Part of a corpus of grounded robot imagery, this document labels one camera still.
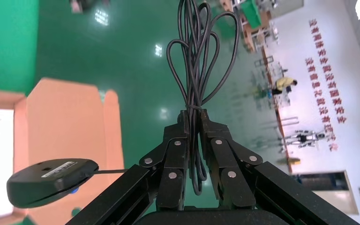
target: black cable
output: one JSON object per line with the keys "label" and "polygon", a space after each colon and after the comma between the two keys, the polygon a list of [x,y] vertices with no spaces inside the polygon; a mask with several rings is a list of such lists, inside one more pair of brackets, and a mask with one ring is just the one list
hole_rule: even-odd
{"label": "black cable", "polygon": [[105,174],[105,173],[124,173],[128,171],[128,169],[123,170],[97,170],[94,172],[94,174]]}
{"label": "black cable", "polygon": [[[206,11],[206,23],[201,24],[200,13],[202,10]],[[240,22],[237,16],[232,12],[223,12],[215,16],[211,20],[211,9],[208,3],[204,2],[197,7],[194,0],[180,0],[179,8],[177,11],[177,22],[179,29],[179,39],[171,41],[166,49],[166,56],[169,63],[170,70],[173,73],[181,95],[186,103],[188,118],[190,121],[190,178],[192,180],[193,189],[196,195],[202,192],[202,181],[207,179],[205,167],[203,166],[202,159],[198,149],[198,120],[197,116],[201,106],[209,101],[223,86],[227,77],[229,76],[237,55],[238,41],[239,41],[239,27]],[[212,72],[213,66],[216,63],[220,51],[220,43],[218,35],[212,31],[212,27],[217,20],[223,16],[230,16],[235,21],[235,40],[234,49],[230,65],[227,68],[223,78],[216,86],[216,88],[204,99],[206,86],[208,84],[209,76]],[[213,37],[216,42],[216,50],[213,59],[210,62],[208,69],[207,61],[209,55],[210,37]],[[183,52],[184,63],[186,67],[186,88],[184,88],[179,75],[173,67],[172,58],[170,56],[170,49],[173,44],[180,44]],[[200,57],[203,51],[202,67],[200,68]]]}

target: orange cardboard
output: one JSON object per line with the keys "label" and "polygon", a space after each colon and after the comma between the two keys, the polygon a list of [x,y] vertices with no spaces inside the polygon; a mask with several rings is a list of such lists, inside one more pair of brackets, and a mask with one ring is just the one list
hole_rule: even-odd
{"label": "orange cardboard", "polygon": [[[100,169],[123,169],[120,111],[117,94],[109,90],[104,103],[93,85],[42,79],[25,97],[0,91],[0,108],[14,109],[14,172],[55,158],[88,158]],[[65,224],[71,211],[85,207],[121,174],[100,174],[78,192],[49,205],[15,209],[0,225],[28,216],[37,225]]]}

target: humanoid robot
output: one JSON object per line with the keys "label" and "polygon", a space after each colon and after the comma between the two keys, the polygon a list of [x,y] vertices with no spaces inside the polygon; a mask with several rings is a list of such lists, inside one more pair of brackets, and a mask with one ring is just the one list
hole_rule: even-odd
{"label": "humanoid robot", "polygon": [[329,138],[324,131],[296,130],[294,135],[284,137],[286,145],[298,145],[299,149],[304,147],[315,147],[315,144]]}

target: green floor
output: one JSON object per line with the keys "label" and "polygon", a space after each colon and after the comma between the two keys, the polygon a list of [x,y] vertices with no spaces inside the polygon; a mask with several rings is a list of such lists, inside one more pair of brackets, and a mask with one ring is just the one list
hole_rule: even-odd
{"label": "green floor", "polygon": [[[215,7],[218,1],[212,2],[213,10],[220,12]],[[97,1],[87,13],[74,15],[67,0],[39,2],[35,83],[51,77],[91,83],[102,91],[115,90],[120,101],[125,167],[138,163],[156,147],[164,127],[175,123],[184,109],[165,55],[167,43],[178,37],[177,5],[176,0],[111,0],[110,6]],[[221,50],[208,91],[216,86],[230,61],[231,20],[222,20],[217,32],[222,37]],[[155,55],[156,45],[162,46],[162,57]],[[266,97],[256,96],[256,90],[266,85],[254,65],[261,57],[247,53],[240,44],[230,77],[206,108],[211,120],[229,126],[236,141],[277,165],[285,157],[278,153],[279,147],[261,144],[278,137],[274,110]],[[172,59],[181,74],[184,64],[178,46],[172,49]],[[286,165],[278,167],[287,171]],[[209,181],[204,183],[201,196],[194,195],[190,183],[186,205],[217,206]]]}

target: label sticker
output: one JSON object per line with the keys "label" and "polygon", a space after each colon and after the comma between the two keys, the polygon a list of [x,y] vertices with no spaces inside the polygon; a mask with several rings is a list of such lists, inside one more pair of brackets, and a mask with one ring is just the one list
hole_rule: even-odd
{"label": "label sticker", "polygon": [[62,172],[62,171],[64,171],[64,170],[72,167],[72,166],[75,165],[75,164],[77,164],[77,162],[66,162],[66,163],[64,163],[63,165],[61,165],[61,166],[59,166],[59,167],[57,167],[57,168],[49,171],[48,173],[42,175],[42,178],[46,178],[46,177],[53,176],[53,175],[55,175],[55,174],[57,174],[57,173],[60,173],[60,172]]}

